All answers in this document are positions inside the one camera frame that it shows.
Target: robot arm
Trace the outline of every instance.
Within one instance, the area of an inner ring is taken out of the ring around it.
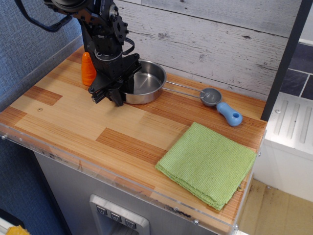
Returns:
[[[15,2],[29,21],[47,30],[48,27],[27,15],[21,0]],[[113,0],[44,0],[44,3],[53,11],[66,15],[55,24],[58,29],[72,17],[78,19],[85,51],[89,52],[97,71],[96,79],[89,87],[92,99],[98,103],[107,97],[117,106],[123,105],[119,91],[133,92],[131,78],[141,69],[141,64],[138,54],[128,55],[134,49],[134,42],[126,37],[128,25],[122,21]],[[123,52],[124,42],[132,47]]]

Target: wooden countertop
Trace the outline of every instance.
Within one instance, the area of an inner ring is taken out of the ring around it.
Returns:
[[[0,114],[0,122],[23,133],[24,141],[28,138],[38,149],[49,151],[48,145],[78,157],[67,157],[68,163],[104,177],[107,174],[101,169],[107,169],[120,179],[144,186],[147,190],[140,193],[170,207],[175,204],[166,197],[188,205],[179,207],[180,211],[215,231],[224,231],[223,223],[233,225],[244,191],[235,192],[229,203],[217,211],[157,171],[155,165],[193,122],[257,152],[267,124],[260,120],[265,102],[219,89],[223,101],[244,116],[237,127],[229,126],[216,108],[204,106],[199,99],[166,90],[157,100],[144,105],[116,107],[108,99],[95,104],[81,82],[83,52],[83,48],[78,49],[16,100]],[[171,74],[168,80],[199,90],[209,87]],[[165,87],[184,91],[171,84]],[[3,125],[0,128],[3,133],[9,131]],[[66,158],[61,153],[58,157]],[[221,227],[204,214],[221,220]]]

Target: blue handle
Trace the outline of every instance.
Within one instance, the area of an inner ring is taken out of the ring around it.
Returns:
[[[238,126],[243,120],[243,116],[225,102],[219,103],[216,108],[219,113],[223,114],[231,126]]]

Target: dark tile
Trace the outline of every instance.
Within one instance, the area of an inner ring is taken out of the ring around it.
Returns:
[[[283,93],[300,96],[308,75],[306,73],[287,70],[283,85],[280,91]]]
[[[289,68],[313,73],[313,46],[298,43]]]
[[[313,75],[310,75],[301,97],[313,100]]]

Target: green cloth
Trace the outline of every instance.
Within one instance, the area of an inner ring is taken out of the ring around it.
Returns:
[[[194,122],[156,169],[220,211],[255,158],[249,148]]]

